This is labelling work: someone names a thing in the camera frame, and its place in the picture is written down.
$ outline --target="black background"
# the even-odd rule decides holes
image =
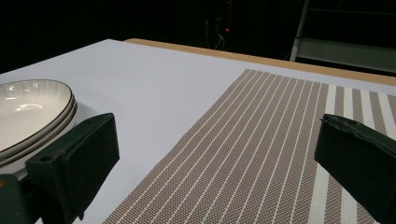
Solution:
[[[108,38],[213,48],[221,34],[223,50],[287,60],[303,5],[304,0],[2,1],[0,74]],[[319,10],[308,11],[306,37],[396,48],[394,0],[311,0],[310,8]],[[382,15],[323,12],[336,9]]]

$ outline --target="white table surface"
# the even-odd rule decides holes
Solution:
[[[78,100],[78,121],[115,114],[120,161],[82,221],[101,223],[246,69],[396,95],[386,85],[105,40],[0,75],[0,84],[55,79]]]

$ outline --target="white plate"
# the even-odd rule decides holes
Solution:
[[[32,145],[66,110],[68,86],[54,80],[26,80],[0,86],[0,158],[2,153]]]
[[[21,179],[24,176],[24,172],[21,172],[21,170],[25,168],[24,163],[28,159],[32,158],[41,149],[47,147],[50,143],[70,131],[76,125],[77,110],[78,104],[77,102],[75,102],[72,110],[67,115],[67,117],[52,132],[26,148],[25,150],[13,155],[11,158],[0,161],[0,174],[14,174],[19,179]]]

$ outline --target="striped placemat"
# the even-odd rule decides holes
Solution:
[[[105,223],[374,223],[314,161],[324,113],[396,139],[396,97],[246,70]]]

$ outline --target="placemat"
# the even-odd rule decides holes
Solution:
[[[374,223],[314,161],[324,113],[396,138],[396,97],[246,70],[105,223]]]

